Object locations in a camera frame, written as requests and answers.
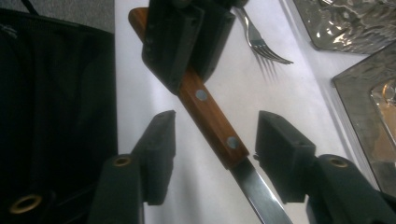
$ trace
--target black bag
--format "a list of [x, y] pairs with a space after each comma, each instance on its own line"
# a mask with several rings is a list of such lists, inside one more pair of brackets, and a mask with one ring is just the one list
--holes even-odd
[[0, 223], [85, 221], [117, 154], [114, 67], [113, 34], [0, 9]]

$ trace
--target white tablecloth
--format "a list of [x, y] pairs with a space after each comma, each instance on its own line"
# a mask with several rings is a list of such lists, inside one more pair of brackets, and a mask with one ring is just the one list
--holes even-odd
[[[177, 112], [177, 155], [169, 190], [163, 205], [145, 206], [146, 223], [260, 223], [181, 102], [143, 64], [142, 43], [128, 22], [128, 13], [148, 4], [146, 0], [115, 1], [120, 153], [131, 151], [156, 114]], [[292, 1], [250, 0], [246, 10], [267, 44], [294, 62], [258, 60], [248, 47], [243, 25], [235, 20], [218, 67], [205, 85], [250, 154], [255, 150], [259, 111], [266, 110], [287, 119], [315, 143], [317, 155], [346, 157], [365, 172], [364, 162], [358, 162], [359, 155], [350, 149], [354, 140], [347, 138], [344, 111], [331, 78], [366, 56], [313, 49]], [[270, 184], [259, 164], [251, 160]], [[308, 223], [305, 204], [288, 203], [284, 208], [293, 223]]]

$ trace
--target knife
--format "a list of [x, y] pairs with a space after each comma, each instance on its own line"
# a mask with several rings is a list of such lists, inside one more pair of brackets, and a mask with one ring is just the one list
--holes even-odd
[[[141, 40], [144, 38], [148, 12], [146, 7], [139, 7], [129, 13], [129, 22]], [[177, 96], [223, 166], [232, 173], [260, 221], [265, 224], [292, 223], [254, 169], [248, 159], [247, 148], [193, 68], [188, 67]]]

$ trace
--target silver tray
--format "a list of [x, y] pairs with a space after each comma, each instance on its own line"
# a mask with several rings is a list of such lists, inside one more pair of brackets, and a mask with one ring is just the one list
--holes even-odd
[[396, 196], [394, 80], [396, 42], [350, 67], [332, 82], [378, 186], [383, 192]]
[[396, 39], [394, 0], [294, 0], [317, 49], [372, 54]]

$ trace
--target wooden handle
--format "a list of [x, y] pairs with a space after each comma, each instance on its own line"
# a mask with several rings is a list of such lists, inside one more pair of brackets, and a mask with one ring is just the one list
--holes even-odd
[[[147, 8], [139, 7], [129, 13], [129, 22], [141, 40], [148, 12]], [[248, 150], [191, 67], [182, 79], [178, 98], [226, 169], [235, 167], [246, 158]]]

